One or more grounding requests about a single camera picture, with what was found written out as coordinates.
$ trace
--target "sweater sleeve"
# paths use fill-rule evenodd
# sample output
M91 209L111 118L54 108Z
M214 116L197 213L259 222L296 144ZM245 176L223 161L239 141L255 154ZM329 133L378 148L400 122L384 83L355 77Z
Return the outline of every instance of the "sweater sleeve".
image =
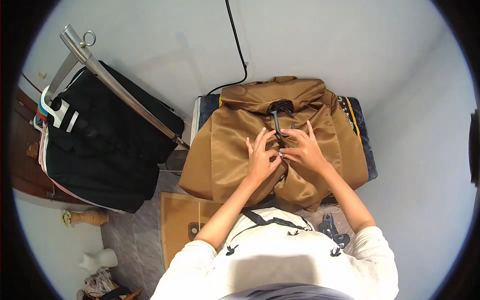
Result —
M194 299L215 256L215 249L204 241L194 240L186 244L173 258L151 300Z
M360 230L353 241L352 262L368 280L371 299L394 299L398 293L398 272L393 251L376 226Z

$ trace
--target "finger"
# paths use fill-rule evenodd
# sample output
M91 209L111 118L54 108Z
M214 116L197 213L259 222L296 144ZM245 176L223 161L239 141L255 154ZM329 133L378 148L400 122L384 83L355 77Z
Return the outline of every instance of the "finger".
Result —
M254 148L258 145L260 139L261 139L262 136L264 135L265 129L266 129L266 128L263 127L262 130L260 130L260 133L257 135L257 138L255 139L255 143L253 144L253 147L254 147Z
M252 147L252 144L250 143L249 137L247 137L247 141L245 142L245 144L247 145L248 156L250 157L250 155L253 153L253 147Z
M269 168L273 172L278 166L280 166L281 163L282 163L282 159L280 158L280 156L277 156L275 157L275 160L270 163Z
M301 156L303 154L303 150L301 148L282 148L280 152L283 154L293 154L297 156Z
M268 151L265 151L265 153L267 153L267 156L270 158L270 157L273 157L273 156L279 156L280 153L278 153L277 150L275 149L270 149Z
M260 142L258 144L258 148L265 150L265 145L267 143L267 140L272 137L272 135L275 134L275 130L272 130L270 132L265 133L265 135L260 139Z
M280 131L293 136L301 145L303 145L306 139L309 139L307 134L300 129L280 129Z
M283 159L289 159L294 162L300 163L300 157L292 154L283 154Z
M307 127L308 127L308 136L312 141L316 142L317 139L315 138L315 134L313 134L313 128L309 120L307 120Z

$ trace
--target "black jacket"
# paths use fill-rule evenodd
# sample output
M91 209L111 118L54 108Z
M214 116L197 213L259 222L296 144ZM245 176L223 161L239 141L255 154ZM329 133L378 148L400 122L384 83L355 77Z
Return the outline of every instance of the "black jacket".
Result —
M101 62L145 108L181 136L183 121L171 108ZM72 193L96 204L134 213L150 200L164 163L177 146L111 92L88 69L60 99L70 106L60 128L48 116L46 165L48 175ZM78 119L66 132L71 116Z

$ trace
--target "gray tile floor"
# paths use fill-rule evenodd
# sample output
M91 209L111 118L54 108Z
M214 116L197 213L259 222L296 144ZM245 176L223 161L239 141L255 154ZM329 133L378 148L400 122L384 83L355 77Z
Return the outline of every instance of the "gray tile floor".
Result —
M171 170L182 169L186 151L174 151L167 161ZM165 272L160 228L160 192L181 192L180 177L171 172L160 172L155 195L145 201L135 214L109 212L110 221L101 226L104 248L117 254L119 266L111 272L112 278L130 290L144 288L139 300L149 299Z

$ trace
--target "jacket hood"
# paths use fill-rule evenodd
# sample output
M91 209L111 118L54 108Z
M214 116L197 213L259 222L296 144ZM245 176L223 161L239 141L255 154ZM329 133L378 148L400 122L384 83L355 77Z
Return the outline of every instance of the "jacket hood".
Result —
M296 112L323 96L324 92L325 83L320 79L278 76L269 81L254 81L225 87L221 99L230 109L244 109L263 114L266 114L268 108L277 101L290 101L293 111Z

